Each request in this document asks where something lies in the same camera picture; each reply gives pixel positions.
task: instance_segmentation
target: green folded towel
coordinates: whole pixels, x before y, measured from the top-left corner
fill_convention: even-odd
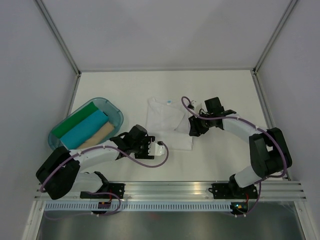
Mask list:
[[[65,119],[59,126],[52,130],[52,134],[60,139],[63,135],[69,132],[73,127],[78,125],[88,116],[97,111],[98,108],[93,102],[90,102],[87,106],[76,112],[72,116]]]

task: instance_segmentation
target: teal rolled towel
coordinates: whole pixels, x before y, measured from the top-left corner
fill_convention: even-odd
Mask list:
[[[97,110],[60,138],[67,149],[76,149],[91,138],[106,122],[109,117],[101,110]]]

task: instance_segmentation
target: black motor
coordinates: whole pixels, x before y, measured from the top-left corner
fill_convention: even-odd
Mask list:
[[[206,110],[200,110],[199,115],[203,118],[217,118],[217,117],[225,117],[230,114],[236,114],[233,110],[226,110],[221,105],[219,97],[214,97],[204,101]],[[195,116],[189,117],[190,122],[190,132],[189,136],[199,137],[202,134],[205,134],[209,128],[216,127],[223,130],[223,122],[222,119],[219,120],[204,120]]]

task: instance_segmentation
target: blue plastic tray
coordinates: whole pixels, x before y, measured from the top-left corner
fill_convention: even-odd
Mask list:
[[[68,119],[69,117],[71,117],[73,114],[75,114],[76,112],[78,112],[79,110],[81,110],[83,107],[85,107],[86,105],[88,105],[89,103],[93,102],[94,105],[100,109],[101,111],[103,111],[106,115],[108,115],[109,117],[109,122],[112,123],[114,125],[114,130],[112,132],[110,132],[100,143],[105,142],[106,140],[108,140],[109,138],[112,138],[114,135],[117,134],[117,132],[120,130],[120,127],[122,125],[122,123],[124,122],[124,115],[122,114],[122,112],[116,108],[115,105],[113,105],[110,101],[108,101],[107,99],[103,98],[103,97],[96,97],[93,98],[91,100],[89,100],[88,102],[86,102],[85,104],[83,104],[81,107],[79,107],[76,111],[74,111],[72,114],[70,114],[66,119]],[[62,120],[61,122],[59,122],[56,126],[54,126],[54,128],[50,131],[49,136],[48,136],[48,144],[50,146],[50,148],[52,150],[55,150],[58,147],[63,146],[62,142],[60,141],[59,138],[57,138],[55,135],[52,134],[52,131],[54,129],[56,129],[61,123],[63,123],[66,119]]]

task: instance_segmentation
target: white table surface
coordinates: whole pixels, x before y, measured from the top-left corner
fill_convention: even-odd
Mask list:
[[[106,98],[123,113],[120,134],[136,124],[145,127],[148,98],[174,101],[181,96],[198,102],[219,97],[224,109],[232,109],[256,125],[266,125],[249,70],[84,72],[72,111],[92,98]],[[163,158],[141,162],[156,165]],[[110,181],[225,181],[249,164],[249,145],[214,127],[193,138],[191,151],[171,150],[161,167],[146,168],[122,158],[87,171],[100,171]]]

